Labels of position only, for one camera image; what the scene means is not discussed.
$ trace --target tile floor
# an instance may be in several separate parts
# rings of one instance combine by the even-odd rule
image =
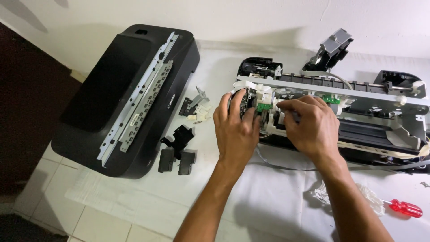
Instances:
[[[16,199],[14,213],[68,242],[171,242],[172,238],[100,212],[64,197],[79,164],[56,154],[49,144],[28,184]]]

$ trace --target screwdriver handle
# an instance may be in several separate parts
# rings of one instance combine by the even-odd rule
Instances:
[[[399,202],[399,200],[393,199],[391,200],[391,204],[388,206],[396,212],[400,212],[411,217],[418,218],[423,216],[423,211],[421,208],[408,202]]]

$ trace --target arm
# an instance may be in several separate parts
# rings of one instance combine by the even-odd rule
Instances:
[[[285,110],[287,137],[315,164],[326,184],[341,241],[393,241],[370,208],[338,151],[339,121],[320,98],[304,96],[277,104]],[[296,123],[291,111],[300,116]]]
[[[174,242],[210,242],[215,240],[219,221],[228,196],[251,159],[259,136],[259,117],[249,109],[239,117],[239,104],[245,90],[236,93],[227,112],[231,93],[225,94],[215,109],[213,119],[219,159],[208,183],[191,207]]]

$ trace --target label sticker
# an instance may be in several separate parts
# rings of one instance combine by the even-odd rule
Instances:
[[[139,114],[137,113],[137,114],[135,114],[132,122],[130,123],[130,126],[133,126],[135,124],[135,122],[137,121],[138,118],[139,118]]]

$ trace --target white tabletop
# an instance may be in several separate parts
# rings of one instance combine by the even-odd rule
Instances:
[[[198,86],[210,98],[202,102],[218,105],[221,96],[232,89],[240,63],[248,57],[273,58],[283,63],[284,73],[299,73],[314,52],[293,48],[262,47],[225,42],[199,41],[200,63],[180,97],[194,98]],[[373,82],[380,70],[414,74],[424,81],[430,76],[430,60],[349,53],[332,69],[350,81]],[[199,124],[177,115],[166,132],[184,124],[192,127],[195,137],[186,149],[197,151],[196,163],[190,175],[178,175],[179,162],[172,172],[157,171],[160,155],[154,167],[139,180],[109,178],[84,168],[77,183],[66,194],[68,198],[98,210],[174,237],[189,207],[193,204],[218,159],[212,120]],[[302,154],[259,145],[262,154],[272,164],[296,169],[313,168]],[[274,170],[258,165],[254,154],[235,185],[222,215],[216,241],[331,241],[336,233],[329,206],[323,206],[309,191],[321,184],[314,171]],[[430,188],[420,184],[430,182],[426,174],[394,174],[385,171],[355,171],[352,176],[384,200],[399,199],[420,206],[422,218],[404,218],[391,211],[381,217],[395,241],[428,241],[430,238]]]

